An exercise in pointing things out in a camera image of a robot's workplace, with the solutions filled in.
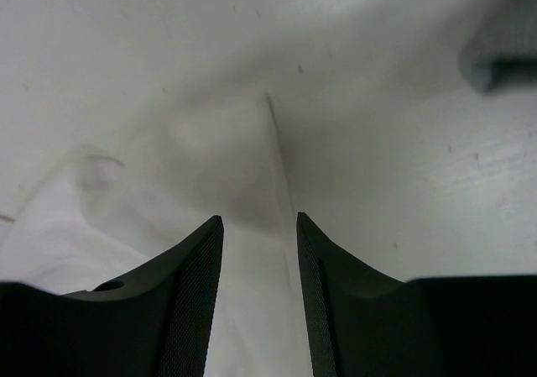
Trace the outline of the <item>white tank top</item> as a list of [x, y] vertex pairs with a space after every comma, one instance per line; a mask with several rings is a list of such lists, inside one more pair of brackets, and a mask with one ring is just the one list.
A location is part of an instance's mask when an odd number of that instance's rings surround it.
[[273, 109], [265, 97], [166, 103], [113, 152], [82, 149], [1, 229], [1, 276], [94, 288], [224, 223], [209, 376], [308, 376], [309, 349]]

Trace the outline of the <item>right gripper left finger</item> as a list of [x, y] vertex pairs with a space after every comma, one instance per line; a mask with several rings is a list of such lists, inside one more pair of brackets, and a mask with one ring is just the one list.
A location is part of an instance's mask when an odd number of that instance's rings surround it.
[[1, 285], [4, 376], [201, 376], [224, 239], [209, 218], [171, 249], [92, 291]]

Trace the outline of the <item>white plastic laundry basket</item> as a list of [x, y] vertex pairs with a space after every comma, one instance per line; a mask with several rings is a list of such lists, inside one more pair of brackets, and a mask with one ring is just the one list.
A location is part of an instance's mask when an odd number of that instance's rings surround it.
[[461, 50], [458, 65], [479, 93], [536, 86], [536, 0], [502, 0]]

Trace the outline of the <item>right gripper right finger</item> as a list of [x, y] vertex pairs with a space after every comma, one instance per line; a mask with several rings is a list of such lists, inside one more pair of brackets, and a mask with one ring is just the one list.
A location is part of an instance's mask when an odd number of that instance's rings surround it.
[[391, 278], [296, 222], [316, 376], [533, 376], [532, 275]]

